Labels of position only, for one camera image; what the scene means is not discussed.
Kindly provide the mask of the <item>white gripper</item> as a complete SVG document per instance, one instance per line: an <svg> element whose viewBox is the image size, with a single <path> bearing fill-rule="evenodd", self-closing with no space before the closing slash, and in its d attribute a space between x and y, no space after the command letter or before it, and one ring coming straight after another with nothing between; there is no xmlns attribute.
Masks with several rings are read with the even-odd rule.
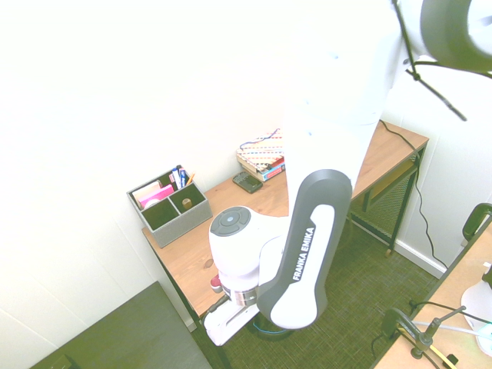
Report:
<svg viewBox="0 0 492 369"><path fill-rule="evenodd" d="M255 317L258 312L256 304L246 307L234 303L224 303L214 311L206 314L203 320L204 329L216 346L222 346Z"/></svg>

